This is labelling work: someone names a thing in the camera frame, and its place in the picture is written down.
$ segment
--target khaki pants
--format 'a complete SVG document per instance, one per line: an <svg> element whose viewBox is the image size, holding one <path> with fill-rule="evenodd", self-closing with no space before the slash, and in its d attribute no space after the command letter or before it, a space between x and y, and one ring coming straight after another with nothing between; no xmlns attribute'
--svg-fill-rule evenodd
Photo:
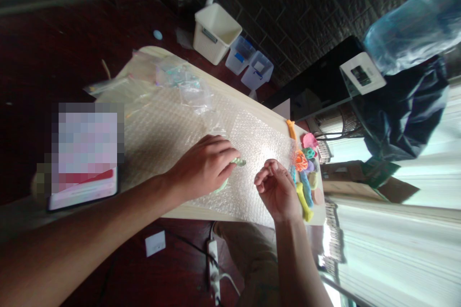
<svg viewBox="0 0 461 307"><path fill-rule="evenodd" d="M245 281L237 306L280 306L274 244L251 223L216 222L214 232L226 241L230 256Z"/></svg>

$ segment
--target hand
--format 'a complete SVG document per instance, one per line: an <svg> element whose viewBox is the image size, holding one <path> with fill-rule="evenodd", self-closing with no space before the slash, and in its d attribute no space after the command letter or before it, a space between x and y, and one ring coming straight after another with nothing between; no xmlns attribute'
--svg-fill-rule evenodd
<svg viewBox="0 0 461 307"><path fill-rule="evenodd" d="M240 157L231 142L222 136L206 135L186 152L164 176L179 191L183 203L217 190L236 167Z"/></svg>
<svg viewBox="0 0 461 307"><path fill-rule="evenodd" d="M277 160L269 159L264 163L256 174L255 185L276 223L302 218L294 181Z"/></svg>

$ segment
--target electrical socket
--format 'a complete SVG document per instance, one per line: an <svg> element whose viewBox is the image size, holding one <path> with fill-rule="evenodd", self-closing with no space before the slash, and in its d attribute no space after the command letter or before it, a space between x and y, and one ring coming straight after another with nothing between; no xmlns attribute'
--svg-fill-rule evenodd
<svg viewBox="0 0 461 307"><path fill-rule="evenodd" d="M210 240L207 243L208 254L212 256L216 263L218 262L218 243L216 240ZM221 290L219 286L219 267L209 258L208 259L208 278L210 282L211 297L215 300L215 306L219 305L221 300Z"/></svg>

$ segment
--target orange clay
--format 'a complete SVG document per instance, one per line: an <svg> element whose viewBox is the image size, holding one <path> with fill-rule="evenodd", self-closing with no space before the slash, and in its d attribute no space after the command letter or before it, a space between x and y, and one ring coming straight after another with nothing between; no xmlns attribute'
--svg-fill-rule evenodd
<svg viewBox="0 0 461 307"><path fill-rule="evenodd" d="M304 156L303 152L301 150L296 151L296 161L294 166L296 167L297 171L303 171L307 169L307 159L306 156Z"/></svg>
<svg viewBox="0 0 461 307"><path fill-rule="evenodd" d="M296 167L297 171L303 171L307 169L307 159L304 156L304 153L299 150L298 141L296 139L296 132L294 131L294 121L287 120L288 130L290 131L290 138L294 139L296 143L296 159L294 166Z"/></svg>

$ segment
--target bubble wrap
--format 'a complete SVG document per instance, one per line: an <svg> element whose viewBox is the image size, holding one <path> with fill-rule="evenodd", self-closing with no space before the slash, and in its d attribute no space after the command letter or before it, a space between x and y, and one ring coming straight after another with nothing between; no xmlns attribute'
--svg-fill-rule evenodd
<svg viewBox="0 0 461 307"><path fill-rule="evenodd" d="M98 101L117 102L111 93L105 92ZM234 169L224 190L188 204L273 226L253 181L269 158L290 167L294 141L227 97L213 93L215 111L199 115L193 107L181 104L178 88L157 88L151 95L151 102L147 103L149 105L130 116L129 126L125 125L122 190L168 171L204 135L222 134L240 151L247 164Z"/></svg>

